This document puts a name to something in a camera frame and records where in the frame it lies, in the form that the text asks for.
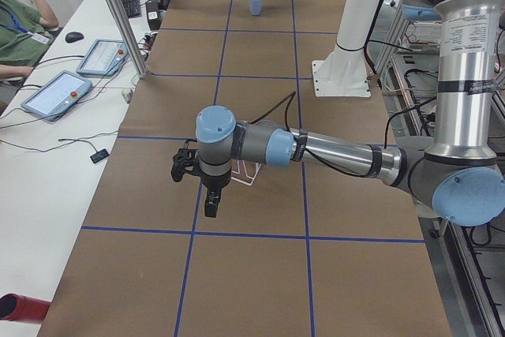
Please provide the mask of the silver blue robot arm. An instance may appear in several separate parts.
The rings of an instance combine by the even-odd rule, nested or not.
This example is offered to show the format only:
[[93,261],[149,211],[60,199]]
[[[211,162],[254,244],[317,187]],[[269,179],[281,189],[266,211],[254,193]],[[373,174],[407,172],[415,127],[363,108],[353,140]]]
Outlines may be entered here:
[[347,0],[335,47],[312,64],[299,127],[247,122],[213,105],[196,117],[193,173],[206,189],[204,213],[217,214],[236,159],[271,167],[294,162],[325,166],[354,178],[381,181],[413,196],[429,217],[464,227],[489,222],[504,210],[504,180],[488,146],[499,15],[504,0],[402,0],[409,21],[442,24],[433,137],[394,142],[387,115],[372,112],[362,51],[381,0]]

